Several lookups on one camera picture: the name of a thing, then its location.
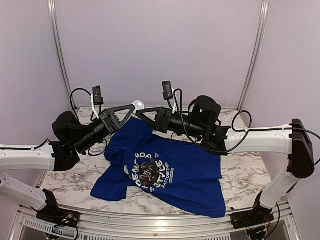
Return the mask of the blue white round brooch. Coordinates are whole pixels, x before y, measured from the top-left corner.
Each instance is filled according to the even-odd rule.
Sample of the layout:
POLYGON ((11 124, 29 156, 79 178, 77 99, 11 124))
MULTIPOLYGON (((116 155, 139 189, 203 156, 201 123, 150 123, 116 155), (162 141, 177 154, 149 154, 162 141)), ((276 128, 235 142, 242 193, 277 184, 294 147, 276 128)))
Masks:
POLYGON ((145 104, 141 100, 134 100, 132 103, 137 110, 144 110, 145 104))

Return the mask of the blue printed t-shirt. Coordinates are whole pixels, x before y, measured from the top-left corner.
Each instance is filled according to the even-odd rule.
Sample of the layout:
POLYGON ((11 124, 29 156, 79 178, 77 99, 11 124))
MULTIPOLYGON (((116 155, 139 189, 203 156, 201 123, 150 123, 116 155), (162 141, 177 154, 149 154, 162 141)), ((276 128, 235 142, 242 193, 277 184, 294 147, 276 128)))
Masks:
POLYGON ((110 166, 91 190, 95 198, 124 200, 128 187, 137 187, 195 215, 226 214, 220 156, 153 134, 145 122, 131 117, 111 138, 104 157, 110 166))

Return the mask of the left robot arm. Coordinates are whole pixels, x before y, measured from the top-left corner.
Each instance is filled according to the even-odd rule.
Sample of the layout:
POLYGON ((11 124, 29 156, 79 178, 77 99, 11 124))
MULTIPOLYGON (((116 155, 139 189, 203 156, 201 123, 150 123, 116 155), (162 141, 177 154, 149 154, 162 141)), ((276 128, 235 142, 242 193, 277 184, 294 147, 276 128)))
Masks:
POLYGON ((86 152, 107 136, 118 132, 135 110, 132 104, 102 111, 88 125, 81 124, 71 111, 63 112, 52 124, 58 141, 45 140, 39 146, 5 146, 0 149, 0 194, 30 206, 38 213, 58 223, 63 211, 54 194, 46 189, 31 187, 6 175, 11 170, 71 170, 86 152))

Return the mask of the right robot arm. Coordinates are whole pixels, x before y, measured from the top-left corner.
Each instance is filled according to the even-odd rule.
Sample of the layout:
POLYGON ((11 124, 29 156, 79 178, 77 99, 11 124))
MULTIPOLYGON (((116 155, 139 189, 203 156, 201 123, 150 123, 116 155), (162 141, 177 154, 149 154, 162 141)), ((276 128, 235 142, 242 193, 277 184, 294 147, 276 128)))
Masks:
POLYGON ((275 127, 242 128, 222 126, 219 122, 221 106, 212 98, 198 96, 189 107, 190 113, 174 112, 165 107, 137 110, 136 116, 153 130, 185 135, 196 146, 216 156, 230 153, 279 153, 288 156, 288 166, 256 198, 255 207, 247 219, 258 224, 286 193, 301 179, 315 171, 311 131, 300 119, 275 127))

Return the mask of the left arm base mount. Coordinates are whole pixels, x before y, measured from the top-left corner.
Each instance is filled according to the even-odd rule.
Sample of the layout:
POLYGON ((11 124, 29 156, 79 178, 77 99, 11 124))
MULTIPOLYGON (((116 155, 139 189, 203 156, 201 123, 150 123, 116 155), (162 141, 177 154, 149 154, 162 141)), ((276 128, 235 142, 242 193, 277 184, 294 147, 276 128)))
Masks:
POLYGON ((37 210, 36 218, 59 226, 76 228, 78 226, 80 213, 74 210, 63 209, 58 206, 53 192, 43 189, 45 194, 45 206, 37 210))

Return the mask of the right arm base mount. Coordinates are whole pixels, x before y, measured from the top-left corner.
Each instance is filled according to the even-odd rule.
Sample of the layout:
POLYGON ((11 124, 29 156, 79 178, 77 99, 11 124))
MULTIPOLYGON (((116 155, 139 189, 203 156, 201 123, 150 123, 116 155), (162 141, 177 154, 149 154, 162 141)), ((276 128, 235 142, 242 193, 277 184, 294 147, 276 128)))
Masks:
POLYGON ((273 221, 272 209, 261 206, 262 191, 257 195, 253 209, 232 213, 231 224, 234 229, 241 229, 273 221))

